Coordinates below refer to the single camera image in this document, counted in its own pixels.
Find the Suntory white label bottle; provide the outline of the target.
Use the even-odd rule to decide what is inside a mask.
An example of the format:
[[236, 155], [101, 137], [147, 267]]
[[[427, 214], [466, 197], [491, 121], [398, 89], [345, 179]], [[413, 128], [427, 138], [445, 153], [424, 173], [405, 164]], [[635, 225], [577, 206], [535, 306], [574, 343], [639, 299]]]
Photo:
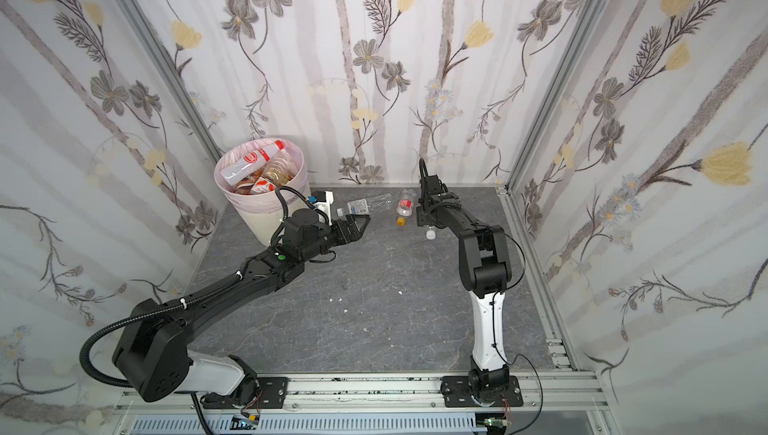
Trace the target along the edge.
[[389, 193], [345, 202], [336, 210], [339, 218], [347, 215], [376, 215], [391, 209], [393, 196]]

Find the crushed bottle red label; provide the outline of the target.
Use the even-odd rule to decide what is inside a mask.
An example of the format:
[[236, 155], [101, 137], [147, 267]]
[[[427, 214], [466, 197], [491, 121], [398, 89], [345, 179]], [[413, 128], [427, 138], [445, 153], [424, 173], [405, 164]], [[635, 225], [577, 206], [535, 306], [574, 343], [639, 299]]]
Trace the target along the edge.
[[403, 189], [398, 195], [398, 204], [396, 212], [402, 218], [409, 218], [414, 211], [416, 193], [412, 188]]

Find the clear bottle red-white label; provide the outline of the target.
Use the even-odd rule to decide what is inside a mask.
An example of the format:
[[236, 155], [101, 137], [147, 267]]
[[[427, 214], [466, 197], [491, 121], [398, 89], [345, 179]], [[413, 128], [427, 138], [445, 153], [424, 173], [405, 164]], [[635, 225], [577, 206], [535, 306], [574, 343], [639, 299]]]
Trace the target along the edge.
[[251, 187], [250, 194], [251, 195], [266, 194], [266, 193], [274, 192], [276, 189], [277, 189], [277, 186], [273, 182], [271, 182], [266, 178], [259, 177]]

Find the yellow red tea bottle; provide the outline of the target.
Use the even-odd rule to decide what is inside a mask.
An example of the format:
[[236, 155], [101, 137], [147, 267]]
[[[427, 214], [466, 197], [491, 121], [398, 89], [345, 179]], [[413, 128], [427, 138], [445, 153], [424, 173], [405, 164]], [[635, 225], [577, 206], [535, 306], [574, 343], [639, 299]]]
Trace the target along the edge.
[[298, 169], [293, 159], [286, 154], [274, 157], [265, 167], [263, 177], [275, 186], [284, 186], [297, 174]]

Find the brown Nescafe bottle back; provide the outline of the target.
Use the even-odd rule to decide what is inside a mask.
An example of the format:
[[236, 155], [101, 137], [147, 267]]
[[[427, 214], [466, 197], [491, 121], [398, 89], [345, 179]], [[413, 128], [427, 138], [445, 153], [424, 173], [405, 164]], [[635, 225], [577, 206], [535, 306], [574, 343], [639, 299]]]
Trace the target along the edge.
[[249, 195], [252, 191], [252, 187], [254, 184], [255, 184], [255, 179], [251, 177], [246, 177], [236, 184], [234, 188], [234, 193], [239, 195]]

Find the white bottle red cap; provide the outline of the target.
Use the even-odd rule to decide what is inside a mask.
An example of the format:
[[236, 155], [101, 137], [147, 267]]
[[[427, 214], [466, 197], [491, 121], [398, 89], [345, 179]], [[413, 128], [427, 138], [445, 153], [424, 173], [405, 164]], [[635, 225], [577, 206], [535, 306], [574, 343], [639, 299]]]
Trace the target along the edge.
[[281, 139], [254, 141], [228, 152], [221, 160], [218, 174], [234, 188], [241, 180], [262, 169], [285, 149]]

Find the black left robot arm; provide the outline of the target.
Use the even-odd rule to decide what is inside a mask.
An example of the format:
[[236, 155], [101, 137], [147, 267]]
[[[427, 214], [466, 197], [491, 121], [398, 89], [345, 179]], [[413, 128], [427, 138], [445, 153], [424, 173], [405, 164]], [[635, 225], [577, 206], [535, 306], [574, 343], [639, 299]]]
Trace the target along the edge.
[[114, 366], [146, 402], [173, 393], [205, 393], [234, 405], [250, 403], [262, 392], [253, 369], [237, 356], [205, 356], [189, 345], [237, 309], [287, 286], [311, 260], [359, 241], [370, 220], [347, 215], [325, 223], [309, 209], [296, 211], [278, 242], [234, 274], [163, 304], [137, 305], [113, 354]]

